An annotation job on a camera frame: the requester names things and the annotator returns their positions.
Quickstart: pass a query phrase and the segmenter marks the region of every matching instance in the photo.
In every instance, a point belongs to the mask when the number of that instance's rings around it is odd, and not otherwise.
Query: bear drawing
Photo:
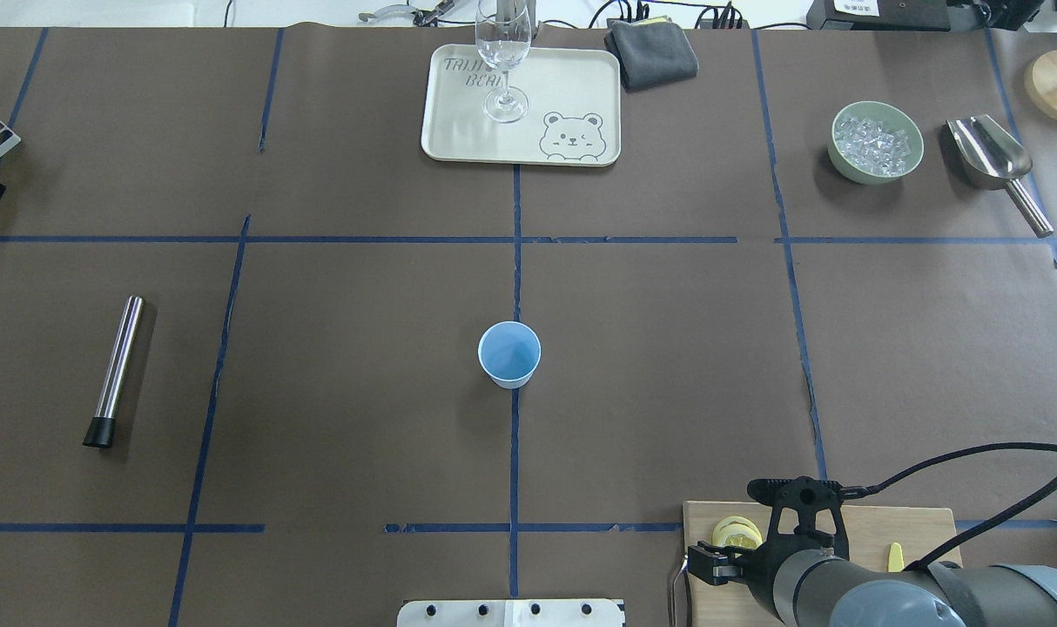
[[[549,160],[597,161],[605,153],[601,116],[589,112],[583,117],[563,117],[559,112],[550,112],[544,115],[540,150]]]

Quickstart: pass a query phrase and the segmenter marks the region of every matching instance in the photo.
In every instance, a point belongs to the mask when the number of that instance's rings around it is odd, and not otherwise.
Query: black box
[[[946,0],[877,0],[880,17],[838,12],[835,4],[854,3],[815,0],[808,11],[808,25],[816,31],[950,31]]]

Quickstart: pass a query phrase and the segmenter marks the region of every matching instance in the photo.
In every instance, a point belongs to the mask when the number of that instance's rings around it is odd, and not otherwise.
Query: cutting board
[[[767,532],[772,510],[759,503],[733,501],[684,501],[684,542],[709,542],[715,525],[726,516],[744,516],[757,523],[762,536]],[[795,528],[792,512],[780,520],[780,532],[791,533]],[[919,559],[939,545],[953,538],[954,513],[945,508],[875,508],[846,505],[842,519],[850,536],[852,563],[872,570],[886,571],[888,547],[902,543],[904,559]],[[828,530],[828,524],[819,523]],[[943,559],[962,564],[962,555],[954,549]],[[779,627],[782,623],[762,610],[748,588],[739,584],[708,586],[688,575],[691,586],[692,627]]]

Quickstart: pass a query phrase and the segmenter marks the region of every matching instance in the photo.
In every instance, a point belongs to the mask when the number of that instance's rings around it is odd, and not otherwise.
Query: gray cloth
[[[615,22],[605,36],[605,47],[620,61],[620,82],[630,91],[699,75],[699,58],[675,23]]]

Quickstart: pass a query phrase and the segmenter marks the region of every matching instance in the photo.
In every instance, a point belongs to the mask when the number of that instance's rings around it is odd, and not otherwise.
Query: white floor
[[[604,0],[537,0],[539,19],[565,20],[581,27]],[[683,0],[704,3],[706,0]],[[413,0],[418,7],[433,7],[438,0]],[[1057,32],[1057,13],[1046,5],[1027,31]],[[302,21],[333,25],[364,25],[358,13],[374,12],[387,4],[405,0],[235,0],[230,16],[240,27],[280,27]],[[470,0],[458,0],[448,13],[450,20],[471,20]],[[763,25],[780,21],[802,22],[812,0],[735,0],[748,23]],[[67,25],[67,27],[219,27],[223,24],[226,0],[0,0],[0,25]],[[701,8],[660,4],[652,15],[668,15],[676,22],[691,25]],[[604,12],[605,18],[616,8]],[[404,17],[382,20],[378,25],[409,25]]]

